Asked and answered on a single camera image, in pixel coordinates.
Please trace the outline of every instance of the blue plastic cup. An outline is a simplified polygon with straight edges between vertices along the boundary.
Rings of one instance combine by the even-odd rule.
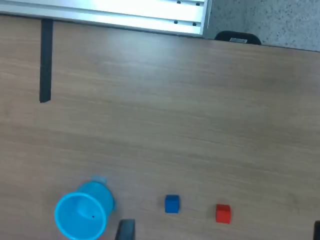
[[[69,239],[95,240],[104,232],[113,208],[114,199],[109,189],[89,181],[59,200],[54,220]]]

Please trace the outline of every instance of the blue block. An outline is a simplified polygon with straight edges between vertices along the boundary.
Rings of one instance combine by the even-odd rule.
[[[164,200],[164,208],[167,214],[177,214],[180,209],[180,198],[178,195],[167,195]]]

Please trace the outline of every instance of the gray speckled floor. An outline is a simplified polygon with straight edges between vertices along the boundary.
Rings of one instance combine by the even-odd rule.
[[[206,38],[229,30],[263,45],[320,51],[320,0],[213,0]]]

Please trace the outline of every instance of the black object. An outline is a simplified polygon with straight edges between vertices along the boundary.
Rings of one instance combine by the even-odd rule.
[[[314,223],[313,240],[320,240],[320,221]]]
[[[135,240],[136,223],[134,219],[123,219],[119,222],[115,240]]]
[[[51,100],[53,30],[52,19],[41,21],[40,103]]]
[[[215,36],[214,40],[261,45],[261,41],[256,35],[236,31],[221,31]]]

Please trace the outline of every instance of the red block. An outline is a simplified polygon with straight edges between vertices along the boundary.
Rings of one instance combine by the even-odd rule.
[[[230,224],[231,208],[229,205],[223,205],[223,204],[216,205],[215,221],[221,224]]]

